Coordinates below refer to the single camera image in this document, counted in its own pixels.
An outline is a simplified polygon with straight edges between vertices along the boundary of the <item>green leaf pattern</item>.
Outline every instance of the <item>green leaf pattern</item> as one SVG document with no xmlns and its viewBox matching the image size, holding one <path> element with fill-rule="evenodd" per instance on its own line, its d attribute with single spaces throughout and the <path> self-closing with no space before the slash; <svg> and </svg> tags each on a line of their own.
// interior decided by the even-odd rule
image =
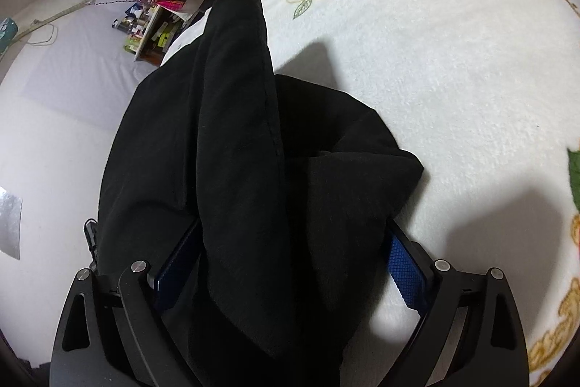
<svg viewBox="0 0 580 387">
<path fill-rule="evenodd" d="M 312 0 L 303 0 L 300 4 L 298 4 L 298 7 L 294 11 L 294 17 L 292 17 L 292 20 L 294 20 L 294 19 L 300 17 L 302 14 L 304 14 L 304 12 L 306 12 L 311 5 L 312 5 Z"/>
<path fill-rule="evenodd" d="M 580 151 L 568 150 L 568 172 L 574 205 L 580 211 Z"/>
</svg>

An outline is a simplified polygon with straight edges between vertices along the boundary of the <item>black fabric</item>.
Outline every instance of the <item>black fabric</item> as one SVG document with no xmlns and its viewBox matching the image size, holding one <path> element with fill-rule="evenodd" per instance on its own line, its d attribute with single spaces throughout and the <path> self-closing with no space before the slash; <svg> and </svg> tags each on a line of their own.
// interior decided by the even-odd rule
<svg viewBox="0 0 580 387">
<path fill-rule="evenodd" d="M 338 386 L 385 222 L 421 172 L 374 110 L 273 75 L 260 0 L 216 0 L 204 34 L 143 81 L 123 118 L 99 271 L 163 261 L 199 216 L 181 348 L 204 386 Z"/>
</svg>

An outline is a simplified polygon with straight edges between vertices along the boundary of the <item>yellow rose pattern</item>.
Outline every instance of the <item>yellow rose pattern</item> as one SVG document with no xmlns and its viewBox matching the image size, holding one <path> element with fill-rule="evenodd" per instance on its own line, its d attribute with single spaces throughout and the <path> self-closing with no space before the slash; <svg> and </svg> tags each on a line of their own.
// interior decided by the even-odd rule
<svg viewBox="0 0 580 387">
<path fill-rule="evenodd" d="M 568 150 L 568 173 L 572 200 L 578 211 L 580 211 L 580 151 Z M 580 215 L 578 214 L 572 219 L 570 236 L 574 245 L 579 247 Z M 562 352 L 572 339 L 573 334 L 576 333 L 578 322 L 580 321 L 580 279 L 578 277 L 572 279 L 568 293 L 560 302 L 558 316 L 562 318 L 558 326 L 546 331 L 541 339 L 536 341 L 528 351 L 530 372 L 546 367 Z M 542 372 L 535 385 L 539 385 L 549 373 L 549 369 Z"/>
</svg>

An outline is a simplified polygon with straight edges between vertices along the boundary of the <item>floral blanket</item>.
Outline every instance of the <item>floral blanket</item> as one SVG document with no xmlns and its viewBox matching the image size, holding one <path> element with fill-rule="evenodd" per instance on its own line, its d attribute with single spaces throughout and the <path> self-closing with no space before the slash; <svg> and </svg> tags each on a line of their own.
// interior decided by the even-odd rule
<svg viewBox="0 0 580 387">
<path fill-rule="evenodd" d="M 421 159 L 406 232 L 460 270 L 505 272 L 538 385 L 580 320 L 580 0 L 262 2 L 277 72 L 375 108 Z M 378 291 L 344 387 L 376 386 L 418 321 L 392 280 Z"/>
</svg>

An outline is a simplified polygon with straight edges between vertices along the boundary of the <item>black mount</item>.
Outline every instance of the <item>black mount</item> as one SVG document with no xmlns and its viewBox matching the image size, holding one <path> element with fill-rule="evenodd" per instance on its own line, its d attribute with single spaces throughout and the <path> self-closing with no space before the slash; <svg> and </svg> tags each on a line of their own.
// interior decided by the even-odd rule
<svg viewBox="0 0 580 387">
<path fill-rule="evenodd" d="M 462 273 L 447 261 L 431 260 L 394 222 L 388 234 L 393 242 L 385 251 L 389 269 L 421 320 L 379 387 L 424 387 L 459 307 L 468 307 L 459 345 L 446 378 L 433 386 L 527 387 L 524 334 L 503 272 Z M 201 248 L 197 222 L 157 274 L 143 261 L 108 276 L 79 271 L 57 329 L 50 385 L 202 387 L 160 318 L 175 304 Z M 412 267 L 393 266 L 395 256 L 408 258 Z M 397 273 L 402 267 L 405 277 Z"/>
</svg>

